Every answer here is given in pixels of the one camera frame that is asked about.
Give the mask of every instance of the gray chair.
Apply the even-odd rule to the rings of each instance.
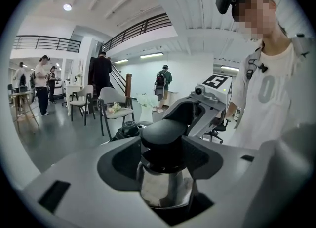
[[[84,125],[86,126],[87,105],[92,103],[92,94],[93,94],[93,86],[92,85],[87,85],[86,87],[84,87],[83,90],[72,93],[72,98],[71,98],[71,101],[69,102],[70,106],[71,106],[71,122],[73,121],[73,106],[79,107],[81,116],[83,116],[83,114],[81,112],[81,108],[84,107]],[[92,113],[93,113],[93,118],[95,119],[93,106],[92,106]]]
[[[122,108],[118,112],[112,114],[107,110],[107,106],[112,105],[114,102],[118,102],[122,106]],[[132,119],[133,121],[135,121],[132,98],[120,95],[113,88],[105,87],[101,89],[100,96],[98,98],[98,105],[100,108],[100,122],[101,122],[102,136],[104,136],[102,114],[104,115],[104,121],[107,126],[110,139],[112,137],[111,137],[111,133],[110,133],[109,125],[108,125],[108,119],[116,119],[116,118],[123,117],[123,123],[124,123],[125,117],[127,115],[132,114]]]

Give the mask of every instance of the jeans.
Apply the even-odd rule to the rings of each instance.
[[[41,115],[45,115],[48,106],[48,92],[47,87],[36,87],[36,93],[39,98],[39,110]]]
[[[55,91],[55,85],[54,86],[50,86],[49,87],[49,100],[51,102],[55,102],[55,99],[54,99],[54,91]]]

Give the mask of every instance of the fluorescent light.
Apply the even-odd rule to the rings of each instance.
[[[143,55],[143,56],[140,56],[142,59],[145,59],[145,58],[149,58],[149,57],[156,57],[156,56],[162,56],[163,53],[162,52],[159,52],[159,53],[153,53],[153,54],[147,54],[147,55]]]
[[[71,5],[70,4],[65,4],[64,5],[64,10],[65,11],[70,11],[72,9]]]
[[[114,63],[122,63],[122,62],[126,62],[126,61],[128,61],[128,59],[125,59],[125,60],[119,60],[119,61],[116,61],[116,62],[114,62]]]
[[[222,66],[221,68],[223,68],[223,69],[229,69],[229,70],[239,71],[239,68],[231,68],[231,67],[226,67],[226,66]]]

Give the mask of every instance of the woman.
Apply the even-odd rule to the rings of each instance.
[[[285,84],[296,70],[299,57],[277,20],[276,7],[273,0],[236,0],[232,7],[233,19],[250,30],[253,37],[262,39],[258,66],[267,67],[266,71],[255,69],[249,80],[248,59],[240,64],[226,117],[232,116],[244,101],[246,109],[230,140],[233,146],[258,149],[263,142],[278,138],[286,123],[290,99]]]
[[[48,81],[47,81],[47,84],[49,86],[49,100],[52,104],[55,104],[55,99],[54,99],[54,91],[55,91],[55,80],[56,80],[56,77],[55,77],[55,69],[56,67],[53,66],[51,69],[50,69],[50,73],[49,73],[49,78],[48,78]]]
[[[48,74],[45,72],[43,66],[45,66],[49,60],[47,55],[41,57],[34,71],[35,89],[39,99],[39,110],[41,115],[48,115],[48,92],[46,87],[46,78],[48,77]]]

